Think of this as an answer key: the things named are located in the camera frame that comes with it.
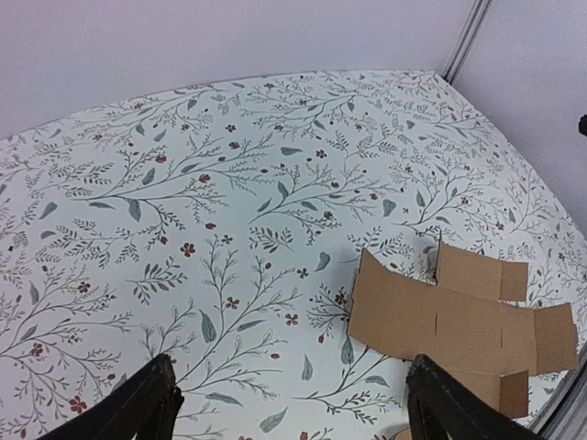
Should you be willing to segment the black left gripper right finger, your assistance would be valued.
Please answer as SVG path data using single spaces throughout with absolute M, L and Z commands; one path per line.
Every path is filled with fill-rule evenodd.
M 418 354 L 406 378 L 410 435 L 415 440 L 540 440 L 492 409 L 431 357 Z

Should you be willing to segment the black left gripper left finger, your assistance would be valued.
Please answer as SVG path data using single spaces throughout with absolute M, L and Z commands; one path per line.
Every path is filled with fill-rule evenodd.
M 171 357 L 159 354 L 91 410 L 43 438 L 171 439 L 183 403 Z

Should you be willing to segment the brown cardboard box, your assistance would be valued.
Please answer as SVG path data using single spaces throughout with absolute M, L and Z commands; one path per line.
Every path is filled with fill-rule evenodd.
M 577 367 L 570 305 L 522 304 L 527 263 L 440 244 L 436 280 L 429 284 L 386 269 L 364 250 L 349 336 L 392 358 L 429 356 L 511 419 L 528 415 L 530 377 Z

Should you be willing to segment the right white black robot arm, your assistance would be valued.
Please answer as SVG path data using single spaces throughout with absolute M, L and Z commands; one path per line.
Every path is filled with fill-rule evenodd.
M 583 115 L 578 123 L 579 133 L 587 137 L 587 115 Z

